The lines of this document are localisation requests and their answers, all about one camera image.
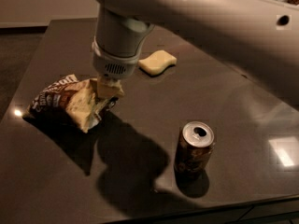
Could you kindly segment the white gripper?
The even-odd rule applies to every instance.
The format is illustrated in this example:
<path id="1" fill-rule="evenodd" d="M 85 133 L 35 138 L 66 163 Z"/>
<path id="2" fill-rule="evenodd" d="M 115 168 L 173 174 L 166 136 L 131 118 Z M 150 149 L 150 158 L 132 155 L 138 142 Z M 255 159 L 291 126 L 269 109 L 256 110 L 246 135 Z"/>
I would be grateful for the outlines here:
<path id="1" fill-rule="evenodd" d="M 112 55 L 101 49 L 96 41 L 93 41 L 92 48 L 93 67 L 100 76 L 97 79 L 98 97 L 101 99 L 122 98 L 124 91 L 121 82 L 117 79 L 128 78 L 135 71 L 140 53 L 127 58 Z"/>

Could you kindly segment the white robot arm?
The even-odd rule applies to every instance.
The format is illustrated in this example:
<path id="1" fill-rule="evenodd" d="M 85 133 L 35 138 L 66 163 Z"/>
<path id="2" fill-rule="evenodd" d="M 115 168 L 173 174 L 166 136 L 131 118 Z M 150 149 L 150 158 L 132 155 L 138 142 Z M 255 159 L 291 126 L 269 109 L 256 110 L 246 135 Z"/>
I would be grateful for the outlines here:
<path id="1" fill-rule="evenodd" d="M 299 9 L 274 0 L 96 0 L 93 65 L 129 77 L 154 26 L 175 33 L 292 107 L 299 106 Z"/>

